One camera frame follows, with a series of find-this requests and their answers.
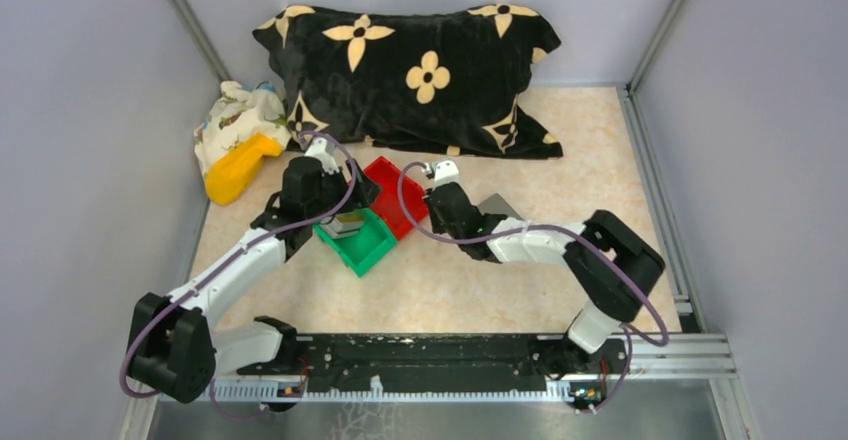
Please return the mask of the red plastic bin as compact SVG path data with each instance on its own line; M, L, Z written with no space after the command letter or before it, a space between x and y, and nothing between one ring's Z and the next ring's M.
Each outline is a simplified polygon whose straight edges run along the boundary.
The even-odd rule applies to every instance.
M409 235L416 223L421 223L428 217L428 206L423 199L425 191L421 185L408 177L401 181L401 190L406 209L413 221L410 222L404 215L398 195L401 171L389 159L384 156L377 157L365 167L364 173L381 188L370 209L386 224L398 241Z

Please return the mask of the green plastic bin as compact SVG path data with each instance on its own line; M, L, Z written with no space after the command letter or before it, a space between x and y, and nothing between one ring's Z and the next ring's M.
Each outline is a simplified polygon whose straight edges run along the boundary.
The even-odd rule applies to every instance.
M324 224L313 227L314 233L341 258L354 274L363 278L398 243L386 223L372 210L360 209L363 224L357 233L333 238Z

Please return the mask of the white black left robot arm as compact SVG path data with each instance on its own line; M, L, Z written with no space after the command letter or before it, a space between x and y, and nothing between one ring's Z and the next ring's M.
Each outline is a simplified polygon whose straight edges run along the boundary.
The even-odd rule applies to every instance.
M354 161L352 177L303 156L285 169L279 191L240 240L203 273L167 295L148 293L135 305L119 382L136 380L149 395L190 403L219 375L266 365L277 374L300 359L297 331L271 317L222 332L213 329L259 280L281 268L312 238L313 226L369 207L380 186Z

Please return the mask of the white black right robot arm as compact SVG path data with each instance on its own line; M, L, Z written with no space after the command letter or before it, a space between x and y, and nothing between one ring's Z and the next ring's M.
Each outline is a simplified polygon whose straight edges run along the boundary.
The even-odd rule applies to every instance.
M597 210L569 226L533 223L505 214L484 213L463 188L450 182L424 197L431 237L457 245L474 260L566 267L588 297L565 336L563 358L576 372L590 371L602 358L602 345L642 309L656 321L668 343L668 328L649 295L665 270L658 252L607 210Z

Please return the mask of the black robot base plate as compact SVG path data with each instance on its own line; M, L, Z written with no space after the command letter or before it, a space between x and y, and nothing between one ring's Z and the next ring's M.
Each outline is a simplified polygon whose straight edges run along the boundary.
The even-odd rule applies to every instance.
M283 327L275 358L238 369L243 376L290 375L281 397L304 400L563 401L598 407L631 347L608 339L594 354L562 334L306 334Z

